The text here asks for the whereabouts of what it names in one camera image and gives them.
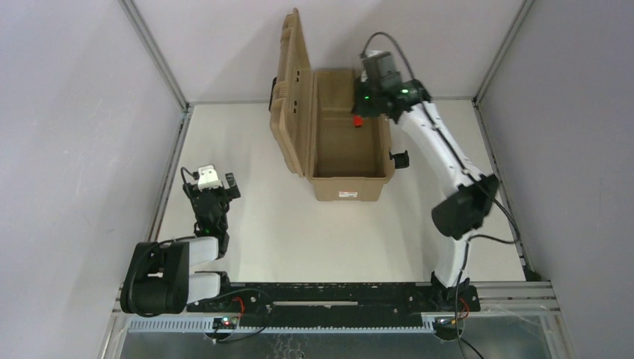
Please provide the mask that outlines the red black screwdriver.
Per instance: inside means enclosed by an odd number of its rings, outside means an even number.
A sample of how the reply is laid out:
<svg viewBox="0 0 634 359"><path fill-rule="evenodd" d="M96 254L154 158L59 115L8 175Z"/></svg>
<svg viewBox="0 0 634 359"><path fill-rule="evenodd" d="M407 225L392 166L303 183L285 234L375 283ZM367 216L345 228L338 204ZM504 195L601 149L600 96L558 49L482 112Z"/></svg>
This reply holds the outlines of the red black screwdriver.
<svg viewBox="0 0 634 359"><path fill-rule="evenodd" d="M360 128L363 125L363 118L358 115L354 115L352 120L355 128Z"/></svg>

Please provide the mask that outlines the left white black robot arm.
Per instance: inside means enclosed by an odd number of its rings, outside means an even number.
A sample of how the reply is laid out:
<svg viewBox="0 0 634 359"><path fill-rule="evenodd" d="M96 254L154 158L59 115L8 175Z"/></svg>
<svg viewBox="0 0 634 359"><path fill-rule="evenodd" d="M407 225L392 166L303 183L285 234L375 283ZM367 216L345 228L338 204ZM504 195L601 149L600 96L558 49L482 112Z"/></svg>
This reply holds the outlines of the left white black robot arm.
<svg viewBox="0 0 634 359"><path fill-rule="evenodd" d="M124 313L178 314L189 304L220 295L222 273L193 273L191 268L225 256L230 243L227 213L241 193L234 174L220 179L211 166L199 168L193 178L182 186L194 212L193 233L136 244L120 292Z"/></svg>

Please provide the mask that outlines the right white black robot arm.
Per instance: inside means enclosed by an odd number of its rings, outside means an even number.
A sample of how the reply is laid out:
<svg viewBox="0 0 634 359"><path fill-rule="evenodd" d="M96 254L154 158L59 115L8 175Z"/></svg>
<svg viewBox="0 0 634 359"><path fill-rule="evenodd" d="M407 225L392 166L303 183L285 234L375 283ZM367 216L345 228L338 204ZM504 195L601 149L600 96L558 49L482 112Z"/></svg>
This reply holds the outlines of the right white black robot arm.
<svg viewBox="0 0 634 359"><path fill-rule="evenodd" d="M470 245L490 214L499 188L494 174L484 174L458 146L440 118L431 95L416 79L385 86L359 76L354 80L356 117L383 115L414 142L440 182L442 201L431 210L444 236L428 296L439 311L457 310L468 289Z"/></svg>

